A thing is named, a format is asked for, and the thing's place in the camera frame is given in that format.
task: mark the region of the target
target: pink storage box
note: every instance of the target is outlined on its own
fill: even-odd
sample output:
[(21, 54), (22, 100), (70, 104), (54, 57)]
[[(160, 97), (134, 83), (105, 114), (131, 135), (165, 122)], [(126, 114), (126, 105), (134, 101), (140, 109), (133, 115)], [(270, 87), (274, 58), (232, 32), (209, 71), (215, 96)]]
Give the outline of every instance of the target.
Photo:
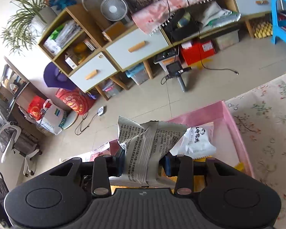
[[(242, 162), (245, 167), (245, 173), (254, 178), (253, 168), (239, 129), (224, 101), (216, 102), (169, 120), (169, 122), (186, 124), (189, 127), (203, 125), (212, 121), (214, 122), (212, 143), (217, 149), (214, 157), (233, 167), (238, 162)], [(110, 152), (112, 155), (117, 152), (119, 147), (120, 145), (116, 139), (110, 141)]]

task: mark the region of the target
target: wooden cabinet leg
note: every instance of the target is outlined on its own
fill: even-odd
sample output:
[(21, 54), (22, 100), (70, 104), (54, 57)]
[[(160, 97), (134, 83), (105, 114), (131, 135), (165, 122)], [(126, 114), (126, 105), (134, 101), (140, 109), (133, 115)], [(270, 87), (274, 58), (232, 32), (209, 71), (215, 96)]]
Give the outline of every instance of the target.
[(122, 81), (117, 79), (115, 76), (110, 77), (112, 81), (114, 81), (117, 85), (121, 86), (123, 89), (129, 90), (129, 88)]
[(246, 27), (247, 27), (247, 29), (249, 31), (250, 37), (254, 38), (253, 28), (251, 27), (251, 24), (250, 24), (249, 20), (245, 20), (245, 23), (246, 23)]
[(145, 70), (147, 71), (147, 74), (148, 74), (149, 78), (150, 78), (150, 79), (153, 79), (153, 78), (154, 78), (154, 77), (153, 77), (153, 72), (152, 72), (152, 70), (151, 70), (151, 68), (150, 68), (150, 65), (149, 65), (148, 61), (147, 61), (147, 60), (144, 60), (144, 61), (143, 61), (143, 64), (144, 64)]
[(101, 95), (102, 97), (104, 97), (104, 99), (105, 99), (106, 101), (109, 100), (108, 97), (106, 96), (105, 92), (102, 91), (102, 89), (100, 88), (100, 86), (96, 85), (95, 88), (96, 88), (96, 90), (100, 93), (100, 95)]

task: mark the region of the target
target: white snack wrapper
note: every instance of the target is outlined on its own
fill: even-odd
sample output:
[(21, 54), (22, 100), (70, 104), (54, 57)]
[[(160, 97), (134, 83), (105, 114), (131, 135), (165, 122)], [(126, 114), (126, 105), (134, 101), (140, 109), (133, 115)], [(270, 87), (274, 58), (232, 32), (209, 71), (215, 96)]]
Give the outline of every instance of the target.
[(159, 179), (159, 160), (182, 137), (186, 128), (186, 125), (163, 121), (138, 124), (119, 116), (118, 142), (125, 150), (124, 169), (120, 177), (109, 178), (110, 184), (128, 187), (171, 186), (167, 180)]
[(190, 127), (170, 150), (172, 155), (183, 154), (193, 159), (214, 155), (216, 148), (210, 143), (213, 138), (214, 123)]

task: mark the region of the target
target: floral pattern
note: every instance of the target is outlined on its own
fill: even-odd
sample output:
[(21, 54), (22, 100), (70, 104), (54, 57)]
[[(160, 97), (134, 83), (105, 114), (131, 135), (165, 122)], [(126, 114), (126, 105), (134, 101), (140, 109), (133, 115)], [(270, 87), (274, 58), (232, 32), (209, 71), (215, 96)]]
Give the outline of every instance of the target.
[(226, 105), (241, 132), (256, 179), (281, 198), (275, 228), (286, 229), (286, 74)]

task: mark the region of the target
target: drawer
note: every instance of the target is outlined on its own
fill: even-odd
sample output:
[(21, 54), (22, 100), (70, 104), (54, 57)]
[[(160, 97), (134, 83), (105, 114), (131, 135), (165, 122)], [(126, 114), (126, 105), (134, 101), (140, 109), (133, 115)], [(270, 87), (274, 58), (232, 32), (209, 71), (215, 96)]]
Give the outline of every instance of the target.
[[(129, 48), (143, 41), (145, 41), (145, 45), (142, 48), (133, 52), (128, 51)], [(167, 46), (168, 43), (161, 31), (157, 31), (157, 33), (149, 36), (140, 29), (136, 29), (107, 47), (106, 50), (115, 59), (122, 70), (124, 70), (135, 62), (138, 62)]]
[(235, 1), (237, 8), (242, 16), (271, 11), (271, 0), (266, 0), (268, 1), (268, 4), (257, 4), (256, 1), (260, 0), (235, 0)]
[[(94, 77), (86, 80), (86, 76), (94, 70), (97, 70), (97, 74)], [(80, 67), (80, 69), (78, 69), (74, 74), (72, 74), (70, 76), (70, 80), (74, 82), (83, 92), (87, 92), (89, 89), (108, 78), (115, 72), (116, 69), (106, 58), (106, 56), (100, 52), (94, 58)]]

